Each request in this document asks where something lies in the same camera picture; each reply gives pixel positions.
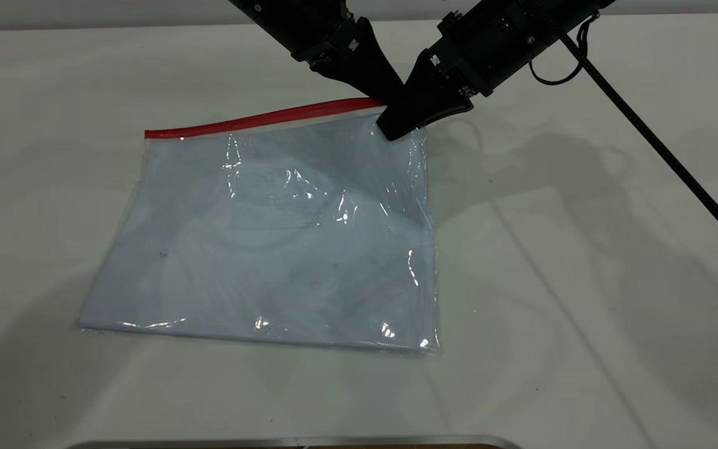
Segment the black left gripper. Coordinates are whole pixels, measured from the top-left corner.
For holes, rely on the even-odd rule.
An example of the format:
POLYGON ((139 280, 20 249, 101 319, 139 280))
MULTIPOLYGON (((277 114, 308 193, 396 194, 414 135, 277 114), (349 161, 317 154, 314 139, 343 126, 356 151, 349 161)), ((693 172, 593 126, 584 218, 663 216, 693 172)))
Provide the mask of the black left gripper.
POLYGON ((294 60, 311 64, 311 71, 385 105, 401 97, 404 83, 381 50, 370 20, 356 20, 345 1, 230 3, 290 51, 294 60))

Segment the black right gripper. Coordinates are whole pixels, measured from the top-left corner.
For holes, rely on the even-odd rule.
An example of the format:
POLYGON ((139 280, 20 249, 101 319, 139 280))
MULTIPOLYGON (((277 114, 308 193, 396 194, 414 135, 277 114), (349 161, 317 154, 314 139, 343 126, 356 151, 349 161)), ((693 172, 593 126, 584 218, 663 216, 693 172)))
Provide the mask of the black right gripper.
POLYGON ((422 51, 401 97, 378 117, 377 127, 387 140, 398 140, 417 128, 473 110, 468 97, 490 96, 558 40, 536 7, 563 32, 570 32, 611 3, 481 1, 465 14, 450 12, 438 26, 442 37, 436 43, 436 66, 431 54, 422 51))

